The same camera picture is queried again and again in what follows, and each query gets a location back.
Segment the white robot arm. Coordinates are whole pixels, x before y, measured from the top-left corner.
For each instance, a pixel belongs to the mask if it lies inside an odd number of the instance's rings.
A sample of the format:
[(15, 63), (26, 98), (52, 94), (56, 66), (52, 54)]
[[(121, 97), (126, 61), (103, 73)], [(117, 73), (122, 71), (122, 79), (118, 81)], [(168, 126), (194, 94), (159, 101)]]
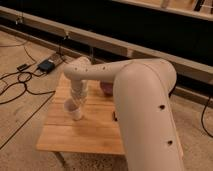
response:
[(64, 68), (76, 99), (85, 82), (113, 84), (113, 99), (129, 171), (184, 171), (169, 93), (177, 75), (164, 59), (133, 59), (91, 64), (80, 57)]

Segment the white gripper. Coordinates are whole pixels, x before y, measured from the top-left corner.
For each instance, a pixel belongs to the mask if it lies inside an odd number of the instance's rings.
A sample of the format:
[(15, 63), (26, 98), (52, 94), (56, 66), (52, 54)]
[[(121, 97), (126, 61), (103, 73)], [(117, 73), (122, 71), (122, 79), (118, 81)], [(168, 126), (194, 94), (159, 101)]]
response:
[(88, 82), (86, 80), (72, 80), (71, 90), (72, 99), (77, 106), (82, 106), (88, 93)]

